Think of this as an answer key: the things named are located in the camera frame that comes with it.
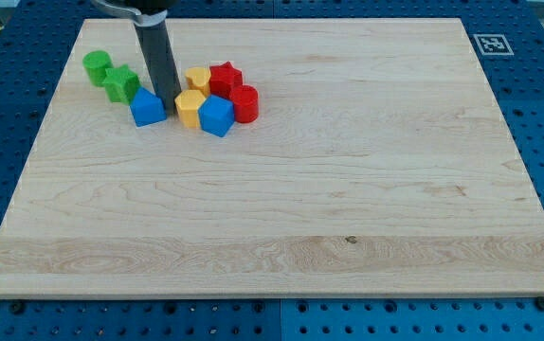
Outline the silver clamp robot arm end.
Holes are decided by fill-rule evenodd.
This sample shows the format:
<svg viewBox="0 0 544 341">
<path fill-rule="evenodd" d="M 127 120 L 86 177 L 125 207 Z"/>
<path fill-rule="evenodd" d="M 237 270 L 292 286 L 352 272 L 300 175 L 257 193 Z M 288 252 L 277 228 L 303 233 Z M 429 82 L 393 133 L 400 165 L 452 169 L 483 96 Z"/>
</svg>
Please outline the silver clamp robot arm end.
<svg viewBox="0 0 544 341">
<path fill-rule="evenodd" d="M 168 9 L 177 0 L 91 0 L 91 3 L 104 14 L 131 20 L 138 27 L 151 27 L 166 19 Z"/>
</svg>

